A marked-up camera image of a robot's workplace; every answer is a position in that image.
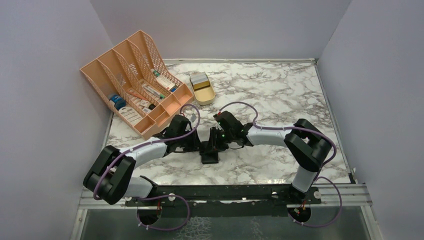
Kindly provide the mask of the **black leather card holder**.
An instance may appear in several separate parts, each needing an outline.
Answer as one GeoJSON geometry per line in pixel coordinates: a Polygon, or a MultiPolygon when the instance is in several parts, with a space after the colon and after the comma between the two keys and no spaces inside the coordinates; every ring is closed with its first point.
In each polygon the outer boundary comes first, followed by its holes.
{"type": "Polygon", "coordinates": [[[217,145],[212,141],[201,142],[199,155],[201,157],[201,163],[204,165],[219,163],[218,148],[217,148],[217,145]]]}

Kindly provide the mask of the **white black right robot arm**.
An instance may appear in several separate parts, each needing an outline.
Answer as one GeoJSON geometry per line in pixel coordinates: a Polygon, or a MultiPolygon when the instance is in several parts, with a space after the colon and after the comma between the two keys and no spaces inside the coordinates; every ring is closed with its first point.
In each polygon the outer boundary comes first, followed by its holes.
{"type": "Polygon", "coordinates": [[[253,122],[242,124],[229,111],[214,116],[222,132],[216,137],[218,144],[236,143],[241,147],[259,145],[286,147],[298,163],[296,175],[288,190],[289,199],[300,204],[309,196],[309,188],[319,175],[334,142],[306,119],[293,126],[258,126],[253,122]]]}

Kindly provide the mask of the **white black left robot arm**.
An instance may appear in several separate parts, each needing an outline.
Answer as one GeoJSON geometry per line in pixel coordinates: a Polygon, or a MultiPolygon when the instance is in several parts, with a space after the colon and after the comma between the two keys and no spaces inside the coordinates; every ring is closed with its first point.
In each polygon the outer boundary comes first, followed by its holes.
{"type": "Polygon", "coordinates": [[[152,205],[157,200],[157,191],[148,180],[134,180],[134,169],[181,148],[185,140],[197,134],[199,124],[192,125],[188,118],[177,114],[168,127],[138,145],[125,150],[105,146],[85,175],[83,186],[93,193],[95,200],[114,205],[128,196],[131,184],[136,184],[142,187],[138,199],[144,205],[152,205]]]}

